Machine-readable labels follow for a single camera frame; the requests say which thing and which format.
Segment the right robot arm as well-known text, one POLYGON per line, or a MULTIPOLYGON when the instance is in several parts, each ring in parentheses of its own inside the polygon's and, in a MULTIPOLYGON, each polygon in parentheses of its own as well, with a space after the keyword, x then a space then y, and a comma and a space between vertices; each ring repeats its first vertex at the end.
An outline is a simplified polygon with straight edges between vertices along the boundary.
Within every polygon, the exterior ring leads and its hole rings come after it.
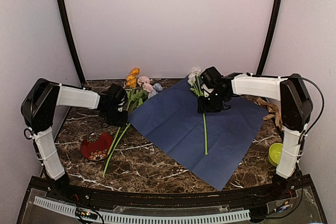
POLYGON ((294 174, 303 155, 305 138, 314 126, 310 122, 313 102, 306 87, 307 83, 315 86, 314 82, 299 74, 263 76, 234 72, 224 76, 215 67, 193 72, 188 82, 195 88, 200 114, 227 110, 227 102, 242 95, 274 102, 283 132, 276 174, 284 179, 294 174))

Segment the pink and blue fake flower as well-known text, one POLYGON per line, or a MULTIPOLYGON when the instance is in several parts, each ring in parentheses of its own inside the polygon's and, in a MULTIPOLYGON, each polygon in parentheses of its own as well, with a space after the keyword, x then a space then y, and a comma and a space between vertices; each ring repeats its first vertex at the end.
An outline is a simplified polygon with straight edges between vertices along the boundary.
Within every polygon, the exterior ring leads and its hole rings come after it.
POLYGON ((154 83, 152 79, 146 76, 138 77, 138 83, 139 83, 138 84, 139 94, 137 95, 137 97, 141 98, 138 100, 139 104, 137 105, 136 108, 138 108, 146 100, 152 98, 153 96, 157 95, 159 92, 163 90, 162 86, 159 83, 154 83))

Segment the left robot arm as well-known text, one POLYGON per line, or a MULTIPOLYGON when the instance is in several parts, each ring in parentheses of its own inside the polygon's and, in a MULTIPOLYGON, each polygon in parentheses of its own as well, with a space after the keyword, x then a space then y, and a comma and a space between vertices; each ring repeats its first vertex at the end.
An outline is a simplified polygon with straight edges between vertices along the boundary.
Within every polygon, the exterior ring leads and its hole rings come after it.
POLYGON ((43 78, 38 79, 23 101, 20 111, 26 124, 24 136, 33 142, 37 159, 45 168, 47 176, 59 180, 66 175, 53 137, 52 126, 56 107, 97 110, 106 124, 122 126, 128 119, 128 113, 123 108, 127 101, 127 92, 117 84, 112 84, 104 93, 97 93, 43 78))

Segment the blue wrapping paper sheet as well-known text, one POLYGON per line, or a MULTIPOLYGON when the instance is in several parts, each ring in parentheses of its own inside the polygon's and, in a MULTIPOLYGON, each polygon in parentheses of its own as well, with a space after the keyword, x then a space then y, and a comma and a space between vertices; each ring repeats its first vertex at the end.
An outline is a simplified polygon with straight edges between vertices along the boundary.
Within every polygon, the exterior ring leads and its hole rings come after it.
POLYGON ((217 190, 227 184, 263 124, 267 110, 245 98, 232 98, 229 110, 203 116, 197 96, 183 79, 145 101, 128 117, 131 125, 180 165, 217 190))

